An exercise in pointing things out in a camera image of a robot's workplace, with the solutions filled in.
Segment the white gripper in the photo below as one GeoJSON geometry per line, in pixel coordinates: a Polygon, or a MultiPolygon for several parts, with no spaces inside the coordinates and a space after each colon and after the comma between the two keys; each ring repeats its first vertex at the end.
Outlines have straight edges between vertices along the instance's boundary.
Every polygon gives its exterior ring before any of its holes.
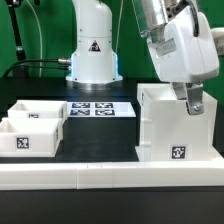
{"type": "Polygon", "coordinates": [[[172,82],[178,100],[186,102],[189,115],[204,112],[203,84],[216,77],[219,59],[206,16],[198,12],[199,36],[193,35],[193,18],[186,7],[164,29],[164,39],[147,45],[155,71],[161,81],[172,82]]]}

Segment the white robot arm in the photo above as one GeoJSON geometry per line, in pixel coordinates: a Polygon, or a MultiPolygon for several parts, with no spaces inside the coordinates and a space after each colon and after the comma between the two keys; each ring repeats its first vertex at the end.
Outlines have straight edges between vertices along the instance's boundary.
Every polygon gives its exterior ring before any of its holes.
{"type": "MultiPolygon", "coordinates": [[[[111,10],[100,0],[72,2],[77,47],[67,84],[102,89],[121,81],[112,49],[111,10]]],[[[132,0],[132,4],[159,79],[172,85],[189,114],[203,113],[203,82],[218,75],[219,59],[212,30],[196,0],[132,0]]]]}

